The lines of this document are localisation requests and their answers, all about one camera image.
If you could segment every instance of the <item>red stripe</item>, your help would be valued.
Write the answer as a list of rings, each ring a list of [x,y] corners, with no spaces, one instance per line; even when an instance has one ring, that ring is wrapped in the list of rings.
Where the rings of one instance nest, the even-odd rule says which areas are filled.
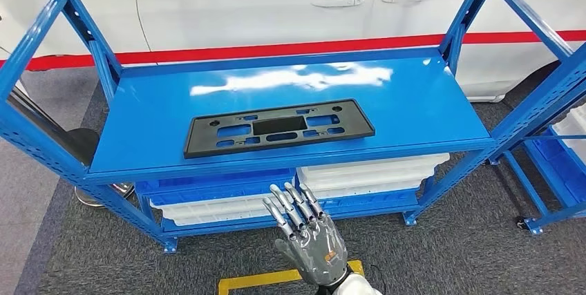
[[[563,30],[558,34],[566,41],[586,41],[586,30]],[[331,53],[382,48],[408,48],[413,46],[438,45],[444,35],[419,35],[353,39],[348,41],[320,41],[312,43],[277,44],[260,46],[238,46],[233,48],[205,48],[193,50],[169,50],[153,52],[116,53],[122,64],[145,64],[170,61],[196,61],[214,59],[235,59],[249,57],[271,57],[310,53]],[[501,44],[539,42],[533,32],[470,32],[464,36],[465,44]],[[93,66],[90,55],[62,55],[34,58],[28,70],[51,68],[72,68]]]

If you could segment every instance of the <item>plastic crate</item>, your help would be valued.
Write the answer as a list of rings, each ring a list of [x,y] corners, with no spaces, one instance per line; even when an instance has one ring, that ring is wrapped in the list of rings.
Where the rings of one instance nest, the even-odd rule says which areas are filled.
[[[366,195],[346,196],[319,199],[324,210],[334,219],[358,218],[382,213],[412,211],[417,207],[416,190],[407,189]],[[212,220],[210,222],[183,223],[165,218],[162,226],[164,231],[180,231],[189,229],[191,234],[213,234],[244,229],[275,227],[275,220],[268,212],[264,216],[239,218],[231,220]]]
[[[151,206],[161,209],[163,217],[174,221],[177,226],[268,216],[269,212],[263,205],[263,198],[265,197],[271,198],[273,203],[281,210],[281,213],[285,213],[278,200],[268,192],[270,191],[269,186],[266,186],[266,191],[267,193],[260,195],[231,197],[219,200],[202,200],[197,202],[159,206],[151,204]],[[289,193],[285,192],[285,194],[290,202],[292,202]]]
[[[543,135],[555,135],[549,127]],[[536,140],[539,150],[577,202],[586,200],[586,166],[562,140]]]
[[[584,105],[571,109],[566,117],[551,126],[558,135],[586,135],[586,108]],[[586,163],[586,140],[563,140]]]
[[[285,182],[291,182],[294,175],[295,169],[272,169],[261,172],[141,181],[136,182],[135,190],[137,194],[147,196],[152,206],[159,207],[268,193],[271,184],[277,184],[284,189]]]
[[[326,189],[322,192],[325,195],[329,191],[330,193],[327,193],[330,195],[329,197],[416,189],[419,188],[423,179],[434,174],[438,164],[449,159],[449,153],[439,153],[368,162],[300,167],[297,169],[297,177],[314,192]]]

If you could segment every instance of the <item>blue metal rack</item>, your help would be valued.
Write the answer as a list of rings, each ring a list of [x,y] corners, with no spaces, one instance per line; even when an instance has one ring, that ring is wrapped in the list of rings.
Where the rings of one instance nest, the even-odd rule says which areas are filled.
[[[533,234],[543,233],[542,227],[552,222],[586,216],[586,166],[564,144],[562,140],[566,138],[585,139],[586,135],[555,135],[553,129],[548,127],[543,135],[525,137],[516,146],[530,157],[559,200],[561,209],[557,211],[547,208],[511,151],[502,154],[541,215],[539,219],[518,218],[517,225]]]
[[[567,44],[522,0],[505,0],[562,64],[497,128],[488,133],[457,85],[462,38],[485,0],[464,0],[437,48],[266,57],[123,68],[80,0],[50,0],[0,68],[0,134],[83,189],[113,213],[175,251],[177,238],[202,229],[157,223],[116,194],[112,182],[183,178],[470,151],[444,178],[427,181],[417,202],[367,204],[340,211],[349,218],[402,212],[407,225],[487,158],[502,155],[551,117],[586,77],[586,46]],[[110,113],[99,144],[90,148],[63,131],[14,85],[59,13],[90,50]],[[225,112],[354,98],[377,130],[373,137],[282,149],[183,159],[191,118]],[[269,226],[248,220],[232,229]]]

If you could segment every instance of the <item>robot finger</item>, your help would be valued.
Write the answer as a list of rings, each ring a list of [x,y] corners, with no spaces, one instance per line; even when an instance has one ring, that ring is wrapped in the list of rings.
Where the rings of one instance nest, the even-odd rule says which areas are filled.
[[[312,191],[308,188],[308,186],[304,185],[303,183],[299,185],[299,188],[301,189],[301,191],[303,192],[303,195],[305,195],[305,197],[307,198],[307,202],[309,203],[309,205],[312,207],[313,211],[315,212],[315,215],[317,216],[317,218],[322,218],[325,216],[325,212],[323,211],[323,209],[321,208],[321,205],[319,204],[319,202],[317,201],[317,198],[315,198],[314,194],[312,193]]]
[[[276,220],[276,225],[279,228],[281,228],[281,230],[283,230],[285,236],[287,236],[287,238],[290,240],[295,240],[296,235],[293,232],[293,229],[291,228],[291,226],[289,226],[289,223],[283,218],[283,215],[277,209],[275,204],[267,197],[263,198],[263,204],[265,205],[267,210],[269,210],[273,218]]]
[[[275,184],[271,184],[271,192],[277,197],[278,201],[281,202],[281,205],[283,205],[285,208],[285,212],[291,219],[291,222],[293,222],[296,230],[304,229],[305,223],[303,219],[301,219],[293,205],[291,205],[291,202],[289,202],[287,196],[285,196],[285,194]]]
[[[291,197],[293,197],[293,200],[297,204],[297,207],[299,208],[299,210],[301,210],[301,213],[305,216],[308,222],[314,222],[315,216],[313,215],[313,211],[311,210],[307,202],[303,199],[303,196],[299,194],[297,189],[295,189],[295,187],[293,187],[293,185],[289,182],[285,182],[285,189],[287,189]]]

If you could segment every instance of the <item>shelf foot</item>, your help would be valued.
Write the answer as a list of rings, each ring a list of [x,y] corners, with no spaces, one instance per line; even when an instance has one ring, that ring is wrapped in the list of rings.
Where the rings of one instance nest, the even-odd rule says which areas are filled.
[[[174,254],[177,252],[177,238],[168,238],[165,240],[163,252],[166,254]]]
[[[533,225],[533,223],[535,221],[536,221],[535,218],[525,218],[522,216],[518,216],[516,223],[517,223],[517,227],[519,227],[520,229],[525,229],[527,231],[530,231],[531,234],[533,234],[533,235],[543,234],[543,228]]]
[[[498,156],[498,157],[491,156],[491,157],[489,157],[489,159],[486,160],[486,164],[492,165],[492,166],[499,165],[500,164],[499,158],[500,158],[500,156]]]
[[[412,217],[412,213],[408,213],[408,212],[403,212],[401,213],[401,215],[403,216],[403,220],[405,221],[405,225],[407,226],[415,226],[417,225],[417,219]]]

